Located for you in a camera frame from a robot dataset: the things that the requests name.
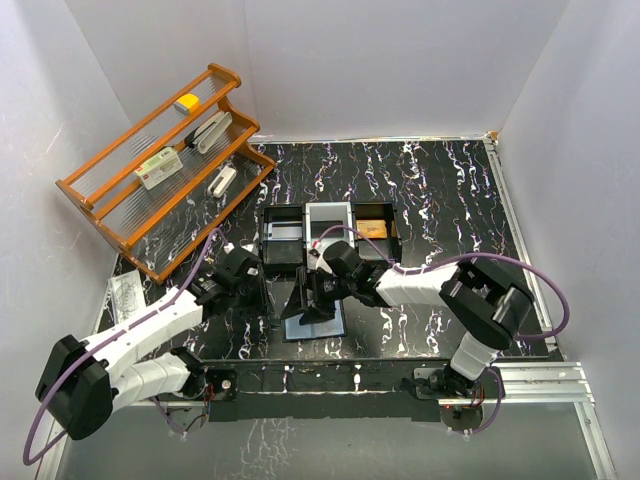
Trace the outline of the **black leather card holder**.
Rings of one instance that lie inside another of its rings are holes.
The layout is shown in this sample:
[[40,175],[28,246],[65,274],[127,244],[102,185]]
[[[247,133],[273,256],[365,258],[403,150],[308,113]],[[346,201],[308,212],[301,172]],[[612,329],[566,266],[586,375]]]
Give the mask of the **black leather card holder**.
[[323,316],[309,306],[297,313],[283,313],[281,320],[285,342],[343,337],[347,330],[341,300],[331,305],[329,316]]

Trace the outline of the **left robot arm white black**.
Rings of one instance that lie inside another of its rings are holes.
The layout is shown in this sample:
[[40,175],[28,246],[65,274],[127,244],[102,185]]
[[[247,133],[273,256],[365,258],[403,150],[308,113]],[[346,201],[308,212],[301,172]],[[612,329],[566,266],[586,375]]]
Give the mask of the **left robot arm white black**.
[[176,347],[154,358],[152,352],[213,316],[266,307],[257,247],[228,244],[223,261],[201,267],[185,289],[170,289],[109,330],[57,341],[35,396],[74,440],[92,435],[112,413],[138,401],[161,394],[199,398],[212,389],[194,353]]

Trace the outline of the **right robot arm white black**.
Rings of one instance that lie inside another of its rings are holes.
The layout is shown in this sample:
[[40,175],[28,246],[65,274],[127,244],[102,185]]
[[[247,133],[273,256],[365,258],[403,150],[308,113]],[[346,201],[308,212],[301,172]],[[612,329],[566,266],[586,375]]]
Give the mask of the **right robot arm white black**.
[[311,267],[297,268],[281,313],[289,340],[306,338],[306,327],[333,320],[338,302],[346,298],[380,308],[444,305],[466,333],[443,369],[414,383],[431,392],[470,396],[498,354],[510,348],[533,308],[529,288],[496,265],[491,255],[464,255],[440,267],[405,269],[364,259],[347,242],[338,241],[313,256]]

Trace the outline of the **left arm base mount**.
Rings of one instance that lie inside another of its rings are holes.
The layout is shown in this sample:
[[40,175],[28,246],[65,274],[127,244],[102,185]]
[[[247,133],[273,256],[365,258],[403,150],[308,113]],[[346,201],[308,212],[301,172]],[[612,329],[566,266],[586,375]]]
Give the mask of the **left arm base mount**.
[[222,403],[232,402],[237,395],[238,376],[228,368],[202,367],[192,373],[185,386],[174,394],[177,402],[191,406],[167,405],[167,423],[183,438],[202,428],[213,418],[213,410]]

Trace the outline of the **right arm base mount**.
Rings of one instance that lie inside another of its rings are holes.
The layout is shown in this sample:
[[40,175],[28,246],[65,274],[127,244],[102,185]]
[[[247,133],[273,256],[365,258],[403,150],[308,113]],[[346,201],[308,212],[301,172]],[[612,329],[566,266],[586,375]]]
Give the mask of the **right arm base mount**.
[[407,380],[418,400],[435,401],[448,435],[469,440],[489,429],[500,413],[506,391],[500,371],[488,367],[469,380],[449,366],[416,368]]

